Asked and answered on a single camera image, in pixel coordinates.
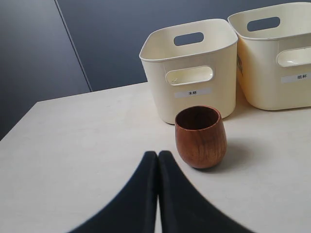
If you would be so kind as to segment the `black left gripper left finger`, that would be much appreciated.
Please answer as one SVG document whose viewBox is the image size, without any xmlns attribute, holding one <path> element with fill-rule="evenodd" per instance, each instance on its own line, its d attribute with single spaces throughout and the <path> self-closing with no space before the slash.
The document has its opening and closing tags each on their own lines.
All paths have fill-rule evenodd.
<svg viewBox="0 0 311 233">
<path fill-rule="evenodd" d="M 157 154 L 144 153 L 123 189 L 72 233 L 153 233 L 157 209 Z"/>
</svg>

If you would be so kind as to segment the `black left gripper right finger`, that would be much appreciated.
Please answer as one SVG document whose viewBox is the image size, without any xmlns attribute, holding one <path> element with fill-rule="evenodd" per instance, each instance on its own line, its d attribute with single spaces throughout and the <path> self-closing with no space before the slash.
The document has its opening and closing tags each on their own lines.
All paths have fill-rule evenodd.
<svg viewBox="0 0 311 233">
<path fill-rule="evenodd" d="M 159 206 L 164 233 L 242 233 L 243 226 L 233 221 L 190 183 L 172 153 L 158 155 Z"/>
</svg>

